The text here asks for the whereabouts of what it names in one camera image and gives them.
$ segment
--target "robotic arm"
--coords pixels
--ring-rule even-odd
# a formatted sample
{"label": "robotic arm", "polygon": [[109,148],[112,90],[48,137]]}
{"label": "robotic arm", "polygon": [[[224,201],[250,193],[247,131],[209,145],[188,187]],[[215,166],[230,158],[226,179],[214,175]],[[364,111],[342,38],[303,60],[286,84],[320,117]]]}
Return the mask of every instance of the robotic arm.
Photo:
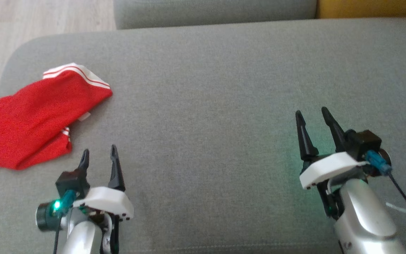
{"label": "robotic arm", "polygon": [[325,214],[336,221],[335,233],[343,253],[406,253],[396,236],[393,219],[368,185],[368,177],[381,175],[389,175],[395,183],[390,174],[390,158],[380,148],[382,140],[369,130],[344,132],[326,107],[322,108],[322,115],[330,127],[336,152],[319,156],[301,112],[295,113],[303,160],[302,187],[317,188]]}
{"label": "robotic arm", "polygon": [[63,254],[118,254],[119,223],[134,216],[133,205],[126,196],[117,148],[111,148],[112,172],[108,187],[90,188],[87,182],[89,151],[73,172],[62,172],[56,181],[60,198],[40,204],[36,224],[41,231],[67,231]]}

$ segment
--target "mustard yellow fabric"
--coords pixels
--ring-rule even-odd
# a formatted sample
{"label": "mustard yellow fabric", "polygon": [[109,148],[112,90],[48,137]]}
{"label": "mustard yellow fabric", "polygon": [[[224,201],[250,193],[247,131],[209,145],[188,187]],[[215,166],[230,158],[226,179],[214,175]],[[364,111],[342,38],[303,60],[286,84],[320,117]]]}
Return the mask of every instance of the mustard yellow fabric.
{"label": "mustard yellow fabric", "polygon": [[317,17],[406,17],[406,0],[319,0]]}

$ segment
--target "wooden floor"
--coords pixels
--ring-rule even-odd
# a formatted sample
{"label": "wooden floor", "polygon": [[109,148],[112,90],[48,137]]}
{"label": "wooden floor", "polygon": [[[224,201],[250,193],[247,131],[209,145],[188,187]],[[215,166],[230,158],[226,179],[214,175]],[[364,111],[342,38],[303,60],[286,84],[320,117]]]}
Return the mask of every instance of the wooden floor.
{"label": "wooden floor", "polygon": [[10,55],[36,37],[115,30],[112,0],[0,0],[0,77]]}

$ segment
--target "folded red clothing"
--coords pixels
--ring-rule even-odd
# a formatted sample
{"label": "folded red clothing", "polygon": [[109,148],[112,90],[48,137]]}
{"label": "folded red clothing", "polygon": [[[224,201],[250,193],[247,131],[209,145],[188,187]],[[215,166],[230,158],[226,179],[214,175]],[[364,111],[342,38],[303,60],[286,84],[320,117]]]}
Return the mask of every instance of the folded red clothing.
{"label": "folded red clothing", "polygon": [[111,95],[106,82],[70,63],[0,98],[0,167],[25,169],[71,152],[67,126]]}

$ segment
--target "gray upholstery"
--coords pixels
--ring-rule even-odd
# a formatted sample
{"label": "gray upholstery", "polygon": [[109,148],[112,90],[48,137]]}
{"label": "gray upholstery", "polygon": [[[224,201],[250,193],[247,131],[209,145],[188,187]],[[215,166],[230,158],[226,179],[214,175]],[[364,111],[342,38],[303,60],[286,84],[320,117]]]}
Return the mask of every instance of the gray upholstery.
{"label": "gray upholstery", "polygon": [[[76,62],[113,97],[71,126],[73,151],[0,169],[0,253],[48,253],[34,212],[90,149],[88,180],[106,185],[118,146],[135,217],[128,253],[340,253],[315,190],[299,182],[295,116],[334,150],[321,106],[344,129],[383,138],[406,192],[406,19],[306,20],[70,34],[35,39],[8,61],[0,96]],[[386,178],[380,198],[404,206]],[[406,246],[406,214],[390,214]]]}
{"label": "gray upholstery", "polygon": [[114,0],[118,29],[313,19],[317,0]]}

